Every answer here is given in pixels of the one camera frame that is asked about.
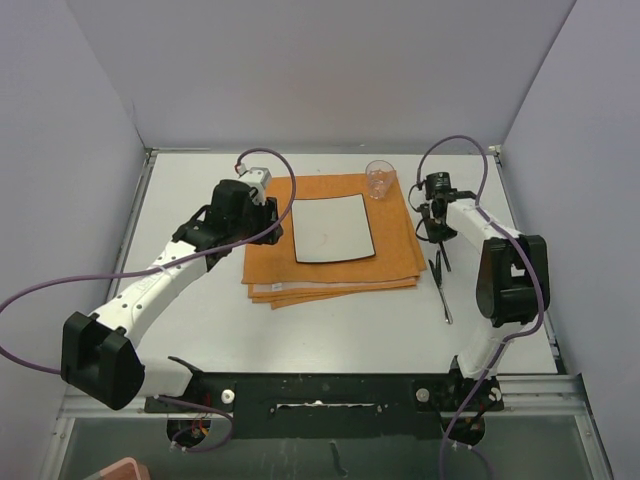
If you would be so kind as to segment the clear plastic cup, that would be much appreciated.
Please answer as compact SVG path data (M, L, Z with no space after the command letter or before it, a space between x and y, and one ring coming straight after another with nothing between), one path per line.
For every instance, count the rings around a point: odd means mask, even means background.
M365 175L369 196L380 200L386 196L395 179L396 171L389 162L374 160L366 166Z

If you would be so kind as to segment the silver table knife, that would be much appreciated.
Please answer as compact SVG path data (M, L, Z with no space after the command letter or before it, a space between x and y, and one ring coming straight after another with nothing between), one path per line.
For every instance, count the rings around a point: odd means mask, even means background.
M442 259L440 252L436 253L434 260L429 261L429 267L442 302L445 322L451 325L453 323L453 318L443 288Z

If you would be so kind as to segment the white square plate black rim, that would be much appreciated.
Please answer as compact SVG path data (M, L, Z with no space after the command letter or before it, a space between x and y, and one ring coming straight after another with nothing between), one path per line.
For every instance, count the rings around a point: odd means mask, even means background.
M376 255L362 194L295 200L291 216L298 263L339 263Z

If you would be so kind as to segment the orange cloth placemat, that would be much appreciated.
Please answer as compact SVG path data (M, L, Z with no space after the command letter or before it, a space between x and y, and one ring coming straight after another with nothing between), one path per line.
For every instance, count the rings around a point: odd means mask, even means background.
M254 302L412 287L427 268L397 180L381 199L362 173L279 177L267 194L293 209L276 245L245 250L242 282Z

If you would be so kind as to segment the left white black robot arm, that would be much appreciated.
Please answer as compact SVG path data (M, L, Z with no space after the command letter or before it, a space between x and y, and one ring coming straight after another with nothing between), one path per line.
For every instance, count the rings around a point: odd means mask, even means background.
M271 175L252 168L225 179L209 204L178 227L151 274L131 283L91 314L73 313L62 338L61 378L113 410L139 395L167 395L182 411L196 408L203 386L182 360L143 361L137 348L155 320L193 282L246 242L274 245L283 229L265 190Z

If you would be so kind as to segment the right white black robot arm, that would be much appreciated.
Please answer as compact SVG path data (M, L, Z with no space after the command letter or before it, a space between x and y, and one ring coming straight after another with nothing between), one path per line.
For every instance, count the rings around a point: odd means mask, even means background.
M446 400L464 409L477 401L477 380L497 373L508 346L541 328L550 304L547 244L539 235L509 228L486 211L478 195L452 186L450 174L428 175L417 184L425 200L417 208L423 239L440 247L464 237L479 254L475 299L484 322L454 357L461 374L444 385Z

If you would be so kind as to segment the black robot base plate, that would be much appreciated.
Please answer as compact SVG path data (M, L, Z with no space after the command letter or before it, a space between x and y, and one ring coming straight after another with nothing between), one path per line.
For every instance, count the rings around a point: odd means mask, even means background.
M147 397L147 413L203 413L233 418L232 436L261 439L439 440L449 430L470 444L484 436L484 416L504 408L500 384L445 374L197 373L176 403Z

